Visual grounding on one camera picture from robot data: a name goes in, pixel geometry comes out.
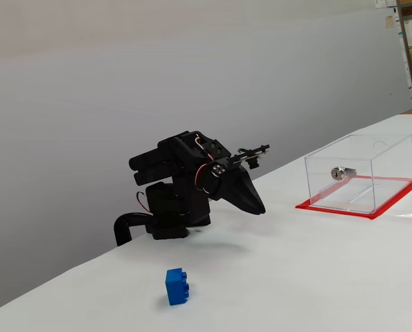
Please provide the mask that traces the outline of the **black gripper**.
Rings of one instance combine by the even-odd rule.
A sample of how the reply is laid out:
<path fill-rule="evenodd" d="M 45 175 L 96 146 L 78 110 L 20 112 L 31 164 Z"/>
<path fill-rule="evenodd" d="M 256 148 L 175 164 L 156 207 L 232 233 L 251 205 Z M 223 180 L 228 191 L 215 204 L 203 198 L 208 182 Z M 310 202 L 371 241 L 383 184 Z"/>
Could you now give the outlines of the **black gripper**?
<path fill-rule="evenodd" d="M 209 199 L 223 199 L 241 211 L 254 215 L 266 212 L 248 171 L 228 158 L 211 161 L 200 170 L 200 190 Z"/>

